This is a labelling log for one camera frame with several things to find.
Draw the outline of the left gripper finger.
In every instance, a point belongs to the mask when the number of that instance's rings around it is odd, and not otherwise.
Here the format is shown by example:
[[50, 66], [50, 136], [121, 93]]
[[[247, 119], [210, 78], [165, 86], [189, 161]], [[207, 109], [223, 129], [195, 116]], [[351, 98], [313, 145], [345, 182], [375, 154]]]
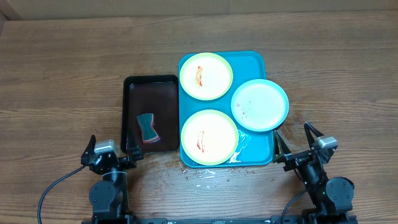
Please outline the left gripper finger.
[[133, 133], [128, 132], [126, 138], [126, 151], [127, 154], [132, 156], [135, 161], [142, 160], [144, 158], [143, 152], [137, 142], [135, 141], [135, 137]]
[[94, 153], [95, 144], [96, 144], [96, 136], [92, 134], [89, 143], [82, 154], [82, 157], [88, 157], [92, 155]]

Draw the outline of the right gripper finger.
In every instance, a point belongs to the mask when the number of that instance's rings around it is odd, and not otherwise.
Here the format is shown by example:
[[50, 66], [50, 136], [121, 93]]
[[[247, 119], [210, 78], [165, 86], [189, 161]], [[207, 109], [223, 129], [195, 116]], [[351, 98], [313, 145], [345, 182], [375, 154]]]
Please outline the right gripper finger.
[[282, 163], [288, 161], [292, 157], [292, 152], [287, 147], [284, 140], [281, 138], [277, 131], [273, 131], [274, 138], [274, 153], [272, 162], [273, 163]]
[[323, 139], [324, 134], [319, 132], [309, 122], [305, 122], [303, 126], [310, 149], [312, 151], [319, 150], [321, 148], [320, 140]]

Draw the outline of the green and orange sponge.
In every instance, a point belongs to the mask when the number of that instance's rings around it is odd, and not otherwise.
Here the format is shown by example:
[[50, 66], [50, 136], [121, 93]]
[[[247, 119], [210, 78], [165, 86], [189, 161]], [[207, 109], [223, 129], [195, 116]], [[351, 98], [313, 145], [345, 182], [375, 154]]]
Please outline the green and orange sponge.
[[144, 144], [150, 144], [160, 139], [160, 136], [157, 134], [156, 130], [154, 129], [153, 113], [140, 114], [139, 116], [137, 116], [137, 122], [141, 129], [142, 142]]

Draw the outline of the light blue plate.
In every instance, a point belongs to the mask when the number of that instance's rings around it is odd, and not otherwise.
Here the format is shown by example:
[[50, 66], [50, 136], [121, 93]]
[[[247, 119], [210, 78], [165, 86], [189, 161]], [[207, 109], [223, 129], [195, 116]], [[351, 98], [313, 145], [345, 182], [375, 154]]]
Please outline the light blue plate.
[[234, 119], [255, 132], [277, 129], [289, 113], [289, 99], [278, 84], [254, 79], [240, 85], [231, 99]]

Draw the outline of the yellow-green plate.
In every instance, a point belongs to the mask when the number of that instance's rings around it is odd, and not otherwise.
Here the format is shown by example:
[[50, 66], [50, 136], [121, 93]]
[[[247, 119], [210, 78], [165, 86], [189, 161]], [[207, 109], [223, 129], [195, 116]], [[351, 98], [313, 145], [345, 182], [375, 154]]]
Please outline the yellow-green plate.
[[233, 69], [222, 56], [214, 53], [192, 55], [179, 71], [183, 90], [197, 100], [210, 101], [223, 96], [233, 82]]
[[218, 110], [201, 110], [191, 115], [181, 130], [181, 146], [194, 162], [216, 166], [226, 162], [238, 146], [234, 121]]

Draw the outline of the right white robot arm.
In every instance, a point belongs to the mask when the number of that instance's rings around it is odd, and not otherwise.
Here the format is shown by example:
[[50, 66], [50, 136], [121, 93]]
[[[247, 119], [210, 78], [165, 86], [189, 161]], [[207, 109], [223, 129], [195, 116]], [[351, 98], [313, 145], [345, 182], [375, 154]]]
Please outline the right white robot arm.
[[[284, 171], [294, 171], [304, 184], [304, 190], [285, 206], [280, 215], [271, 216], [271, 223], [357, 223], [349, 216], [353, 209], [354, 183], [346, 177], [328, 178], [324, 165], [338, 147], [335, 137], [325, 135], [310, 123], [304, 123], [309, 150], [294, 154], [277, 131], [273, 132], [273, 163], [284, 164]], [[313, 208], [300, 215], [287, 215], [289, 207], [301, 196], [308, 194]]]

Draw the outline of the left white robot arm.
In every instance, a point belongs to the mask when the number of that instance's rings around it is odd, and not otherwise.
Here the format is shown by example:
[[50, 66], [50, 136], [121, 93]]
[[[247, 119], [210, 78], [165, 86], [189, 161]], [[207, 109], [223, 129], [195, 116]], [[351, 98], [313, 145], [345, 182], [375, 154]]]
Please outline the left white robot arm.
[[95, 135], [81, 155], [81, 164], [90, 171], [102, 176], [89, 192], [93, 215], [89, 223], [140, 224], [137, 215], [130, 211], [127, 189], [127, 170], [137, 167], [143, 158], [142, 152], [129, 152], [118, 156], [118, 148], [113, 140], [98, 142]]

